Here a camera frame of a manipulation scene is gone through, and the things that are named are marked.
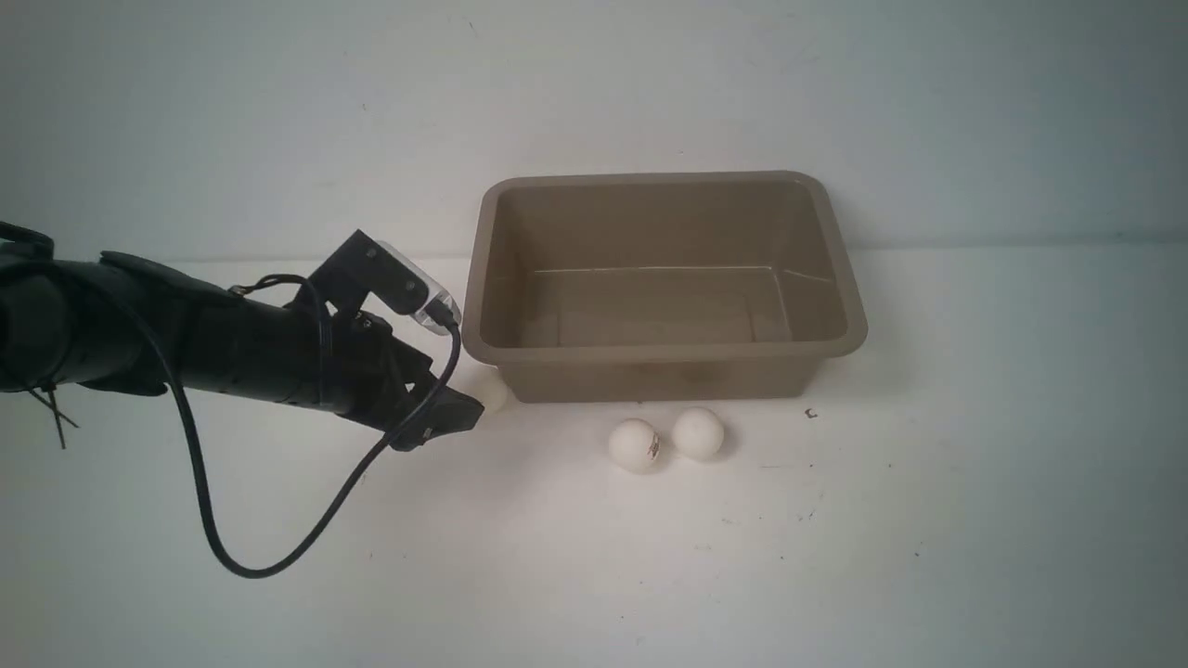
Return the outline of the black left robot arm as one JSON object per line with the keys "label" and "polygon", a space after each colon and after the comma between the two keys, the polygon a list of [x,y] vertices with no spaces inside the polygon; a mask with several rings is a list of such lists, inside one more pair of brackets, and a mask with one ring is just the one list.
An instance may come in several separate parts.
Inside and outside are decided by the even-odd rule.
{"label": "black left robot arm", "polygon": [[81,386],[129,396],[182,387],[330,412],[394,450],[474,428],[484,405],[366,311],[381,300],[442,338],[461,314],[446,289],[355,231],[308,277],[229,289],[119,252],[59,261],[53,241],[4,223],[4,391]]}

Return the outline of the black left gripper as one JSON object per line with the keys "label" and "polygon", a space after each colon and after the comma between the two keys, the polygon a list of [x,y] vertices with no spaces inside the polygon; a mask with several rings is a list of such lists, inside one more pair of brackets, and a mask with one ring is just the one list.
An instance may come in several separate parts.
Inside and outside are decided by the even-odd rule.
{"label": "black left gripper", "polygon": [[378,431],[388,448],[411,452],[436,437],[470,431],[486,407],[446,386],[416,416],[437,383],[432,359],[394,338],[383,319],[358,311],[316,317],[316,410]]}

